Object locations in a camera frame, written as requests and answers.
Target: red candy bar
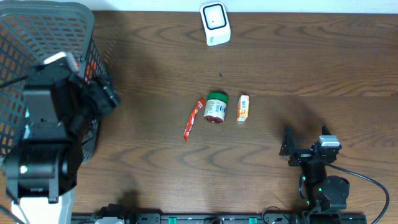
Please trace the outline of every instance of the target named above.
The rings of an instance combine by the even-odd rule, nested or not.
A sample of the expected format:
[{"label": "red candy bar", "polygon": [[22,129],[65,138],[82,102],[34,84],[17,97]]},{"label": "red candy bar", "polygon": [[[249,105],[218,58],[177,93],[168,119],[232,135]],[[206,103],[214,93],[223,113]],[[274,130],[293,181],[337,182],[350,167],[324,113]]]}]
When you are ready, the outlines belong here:
[{"label": "red candy bar", "polygon": [[204,107],[204,105],[205,105],[205,100],[202,98],[202,99],[200,99],[198,101],[197,106],[195,107],[195,109],[193,109],[193,111],[191,113],[191,116],[189,116],[187,127],[185,128],[185,131],[184,131],[184,139],[185,139],[185,141],[188,141],[189,134],[191,133],[195,117],[197,116],[197,113]]}]

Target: white label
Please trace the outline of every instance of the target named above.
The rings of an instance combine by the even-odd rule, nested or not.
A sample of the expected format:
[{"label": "white label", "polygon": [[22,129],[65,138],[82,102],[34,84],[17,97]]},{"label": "white label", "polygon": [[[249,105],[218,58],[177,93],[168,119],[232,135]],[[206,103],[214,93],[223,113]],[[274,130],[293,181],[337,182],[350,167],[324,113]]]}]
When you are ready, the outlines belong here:
[{"label": "white label", "polygon": [[205,116],[221,118],[224,121],[226,112],[226,103],[221,100],[208,100],[206,102]]}]

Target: small bottle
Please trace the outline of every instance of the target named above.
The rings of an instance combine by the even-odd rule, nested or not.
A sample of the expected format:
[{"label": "small bottle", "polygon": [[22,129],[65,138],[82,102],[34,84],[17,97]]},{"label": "small bottle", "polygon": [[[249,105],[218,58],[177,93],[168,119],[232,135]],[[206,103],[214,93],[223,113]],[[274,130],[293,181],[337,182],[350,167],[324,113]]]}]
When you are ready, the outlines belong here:
[{"label": "small bottle", "polygon": [[211,123],[222,123],[225,119],[228,96],[223,93],[210,93],[206,102],[205,119]]}]

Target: white background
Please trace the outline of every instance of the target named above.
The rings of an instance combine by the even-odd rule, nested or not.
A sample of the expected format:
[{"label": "white background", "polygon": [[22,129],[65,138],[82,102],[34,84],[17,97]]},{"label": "white background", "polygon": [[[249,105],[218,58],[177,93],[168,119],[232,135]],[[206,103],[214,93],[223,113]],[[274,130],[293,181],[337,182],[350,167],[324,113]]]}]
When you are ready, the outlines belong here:
[{"label": "white background", "polygon": [[[198,12],[204,0],[58,0],[91,10]],[[229,12],[398,13],[398,0],[224,0]]]}]

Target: gray basket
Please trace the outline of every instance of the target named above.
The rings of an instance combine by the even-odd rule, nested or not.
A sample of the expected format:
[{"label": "gray basket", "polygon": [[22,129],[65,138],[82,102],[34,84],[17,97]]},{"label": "gray basket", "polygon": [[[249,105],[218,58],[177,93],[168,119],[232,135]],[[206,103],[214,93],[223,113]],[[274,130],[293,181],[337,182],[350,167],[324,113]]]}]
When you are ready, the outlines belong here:
[{"label": "gray basket", "polygon": [[[85,81],[105,73],[93,39],[94,15],[75,2],[0,2],[0,83],[26,75],[31,65],[58,52],[71,52]],[[18,142],[25,126],[24,81],[0,92],[0,158]],[[91,159],[98,121],[83,140],[85,162]]]}]

